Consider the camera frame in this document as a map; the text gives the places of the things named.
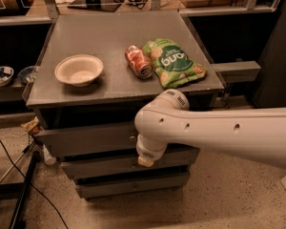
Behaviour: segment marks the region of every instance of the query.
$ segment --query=drawer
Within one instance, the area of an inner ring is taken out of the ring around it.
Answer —
[[[112,174],[144,171],[164,167],[191,165],[198,155],[198,149],[181,145],[169,145],[164,156],[156,161],[150,168],[137,164],[137,153],[135,149],[105,153],[102,157],[96,156],[87,160],[62,162],[61,167],[69,179],[80,179],[85,177],[99,177]]]
[[[45,130],[37,139],[56,157],[133,149],[137,132],[132,122]]]
[[[95,184],[76,185],[75,190],[81,198],[96,198],[183,186],[186,184],[189,177],[190,174],[188,172],[184,172],[155,177],[142,177]]]

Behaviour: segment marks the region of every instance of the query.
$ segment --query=blue and white bowl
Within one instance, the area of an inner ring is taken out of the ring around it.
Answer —
[[[9,66],[1,66],[0,67],[0,87],[4,87],[8,85],[13,76],[13,68]]]

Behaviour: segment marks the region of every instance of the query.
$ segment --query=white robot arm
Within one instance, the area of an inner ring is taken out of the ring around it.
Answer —
[[[167,90],[135,117],[139,163],[152,166],[180,143],[286,168],[286,108],[190,112],[186,96]]]

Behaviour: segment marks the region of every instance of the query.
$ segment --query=white bowl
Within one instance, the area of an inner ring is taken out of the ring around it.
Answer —
[[[9,66],[1,66],[0,67],[0,87],[4,87],[8,85],[13,76],[13,68]]]
[[[62,60],[55,68],[55,77],[62,83],[85,87],[91,84],[103,69],[103,62],[99,58],[78,54]]]

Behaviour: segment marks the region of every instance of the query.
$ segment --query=snack bag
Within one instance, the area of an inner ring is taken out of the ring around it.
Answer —
[[[148,41],[143,52],[150,57],[153,70],[165,88],[177,88],[189,81],[203,78],[207,69],[190,60],[179,46],[170,39]]]

